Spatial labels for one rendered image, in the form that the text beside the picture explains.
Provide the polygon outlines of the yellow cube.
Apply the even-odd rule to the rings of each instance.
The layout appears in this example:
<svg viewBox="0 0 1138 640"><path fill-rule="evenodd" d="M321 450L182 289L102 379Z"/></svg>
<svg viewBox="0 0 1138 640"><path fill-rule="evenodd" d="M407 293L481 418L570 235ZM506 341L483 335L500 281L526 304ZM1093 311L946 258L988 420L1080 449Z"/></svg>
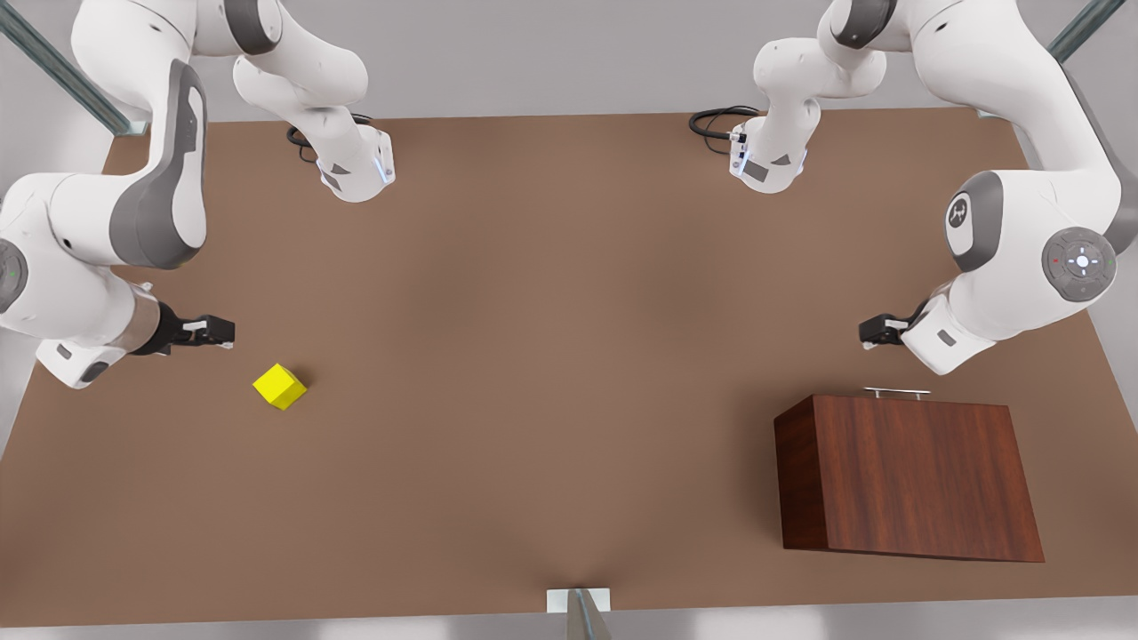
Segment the yellow cube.
<svg viewBox="0 0 1138 640"><path fill-rule="evenodd" d="M290 372L284 366L274 364L267 372L261 374L257 380L251 383L261 397L269 402L269 405L281 411L295 404L298 397L305 396L308 388L296 374Z"/></svg>

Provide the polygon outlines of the silver frame post with foot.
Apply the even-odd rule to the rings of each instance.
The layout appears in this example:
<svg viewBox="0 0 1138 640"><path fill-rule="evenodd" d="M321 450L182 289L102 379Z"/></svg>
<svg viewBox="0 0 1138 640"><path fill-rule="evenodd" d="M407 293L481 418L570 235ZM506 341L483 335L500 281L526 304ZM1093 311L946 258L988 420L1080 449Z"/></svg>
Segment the silver frame post with foot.
<svg viewBox="0 0 1138 640"><path fill-rule="evenodd" d="M612 612L610 588L553 588L546 612L564 614L564 640L613 640L603 612Z"/></svg>

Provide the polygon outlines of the dark wooden drawer cabinet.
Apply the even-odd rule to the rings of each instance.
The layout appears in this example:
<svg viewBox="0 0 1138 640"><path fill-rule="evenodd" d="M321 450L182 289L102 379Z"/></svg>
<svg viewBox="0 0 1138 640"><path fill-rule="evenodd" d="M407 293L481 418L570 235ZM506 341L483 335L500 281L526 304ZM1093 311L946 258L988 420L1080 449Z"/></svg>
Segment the dark wooden drawer cabinet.
<svg viewBox="0 0 1138 640"><path fill-rule="evenodd" d="M786 549L1044 563L1008 407L809 396L773 440Z"/></svg>

